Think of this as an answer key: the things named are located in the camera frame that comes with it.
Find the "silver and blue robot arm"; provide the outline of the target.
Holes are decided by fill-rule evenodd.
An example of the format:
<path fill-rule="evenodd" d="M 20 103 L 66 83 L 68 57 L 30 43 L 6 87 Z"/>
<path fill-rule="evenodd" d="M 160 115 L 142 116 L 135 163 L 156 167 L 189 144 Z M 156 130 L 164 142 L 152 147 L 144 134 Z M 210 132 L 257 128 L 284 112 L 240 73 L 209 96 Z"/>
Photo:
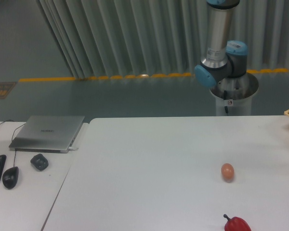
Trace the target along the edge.
<path fill-rule="evenodd" d="M 194 72 L 198 82 L 208 88 L 225 78 L 241 77 L 247 72 L 247 45 L 228 40 L 233 12 L 238 0 L 208 0 L 207 41 L 200 64 Z"/>

